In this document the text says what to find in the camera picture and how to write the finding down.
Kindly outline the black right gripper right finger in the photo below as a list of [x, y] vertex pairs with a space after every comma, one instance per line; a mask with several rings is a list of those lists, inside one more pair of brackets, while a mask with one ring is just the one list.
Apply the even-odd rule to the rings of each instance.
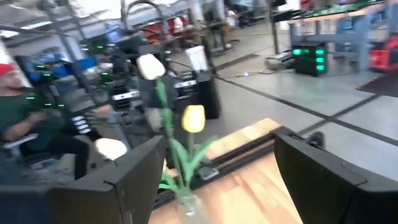
[[323, 133], [278, 134], [274, 155], [303, 223], [397, 224], [397, 181], [327, 151]]

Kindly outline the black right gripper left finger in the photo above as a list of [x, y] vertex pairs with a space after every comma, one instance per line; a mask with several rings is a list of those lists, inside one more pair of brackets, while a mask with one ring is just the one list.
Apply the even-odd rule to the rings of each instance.
[[155, 136], [68, 185], [2, 185], [2, 224], [148, 223], [165, 159]]

